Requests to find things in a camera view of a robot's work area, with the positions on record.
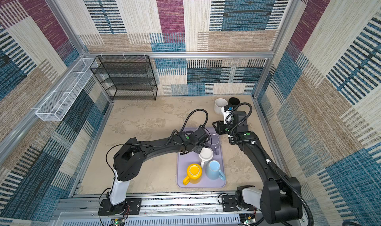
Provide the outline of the white speckled mug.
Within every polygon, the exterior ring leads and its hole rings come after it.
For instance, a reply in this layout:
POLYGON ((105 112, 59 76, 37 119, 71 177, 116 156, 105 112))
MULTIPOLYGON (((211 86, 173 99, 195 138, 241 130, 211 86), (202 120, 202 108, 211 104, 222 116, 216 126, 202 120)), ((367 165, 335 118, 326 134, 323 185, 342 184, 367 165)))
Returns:
POLYGON ((223 115, 225 112, 224 107, 228 105, 227 100, 219 98, 214 102, 214 112, 218 115, 223 115))

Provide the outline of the black mug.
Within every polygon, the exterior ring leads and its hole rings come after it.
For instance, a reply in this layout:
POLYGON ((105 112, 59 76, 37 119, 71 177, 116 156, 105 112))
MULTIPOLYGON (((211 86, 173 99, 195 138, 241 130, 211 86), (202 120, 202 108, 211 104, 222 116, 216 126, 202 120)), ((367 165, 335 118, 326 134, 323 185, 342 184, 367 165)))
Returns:
POLYGON ((235 97, 229 98, 228 100, 228 104, 231 106, 238 106, 240 103, 241 103, 240 100, 235 97))

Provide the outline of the yellow mug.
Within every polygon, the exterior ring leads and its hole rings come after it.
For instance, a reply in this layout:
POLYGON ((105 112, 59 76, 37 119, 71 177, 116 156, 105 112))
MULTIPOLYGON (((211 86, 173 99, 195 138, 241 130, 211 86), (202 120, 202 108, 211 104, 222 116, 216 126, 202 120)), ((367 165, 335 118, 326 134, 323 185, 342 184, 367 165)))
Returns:
POLYGON ((201 180, 202 168, 199 164, 190 164, 186 171, 186 177, 183 179, 183 185, 198 184, 201 180))

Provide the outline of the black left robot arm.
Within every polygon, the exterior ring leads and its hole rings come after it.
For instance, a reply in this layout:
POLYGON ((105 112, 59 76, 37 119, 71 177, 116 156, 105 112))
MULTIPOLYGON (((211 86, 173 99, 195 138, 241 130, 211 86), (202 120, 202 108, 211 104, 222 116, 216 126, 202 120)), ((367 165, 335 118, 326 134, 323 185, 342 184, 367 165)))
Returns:
POLYGON ((173 130, 169 137, 159 140, 129 139, 113 157, 114 162, 110 166, 114 174, 113 185, 106 199, 100 202, 98 216, 116 216, 128 211, 131 204, 126 199, 127 189, 146 160, 169 153, 199 154, 203 148, 208 147, 206 144, 210 140, 209 132, 202 126, 195 131, 173 130))

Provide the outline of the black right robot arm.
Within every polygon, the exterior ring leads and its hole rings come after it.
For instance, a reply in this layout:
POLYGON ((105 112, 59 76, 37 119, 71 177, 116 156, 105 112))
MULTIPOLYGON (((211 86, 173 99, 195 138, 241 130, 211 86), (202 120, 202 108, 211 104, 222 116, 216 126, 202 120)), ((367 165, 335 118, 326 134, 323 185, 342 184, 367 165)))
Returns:
POLYGON ((278 168, 263 148, 259 137, 249 130, 245 117, 244 111, 226 111, 222 121, 213 123, 217 134, 227 134, 229 143, 237 145, 249 158, 263 182, 261 190, 253 185, 239 186, 235 193, 237 208, 259 209, 268 224, 300 220, 303 205, 299 181, 288 177, 278 168))

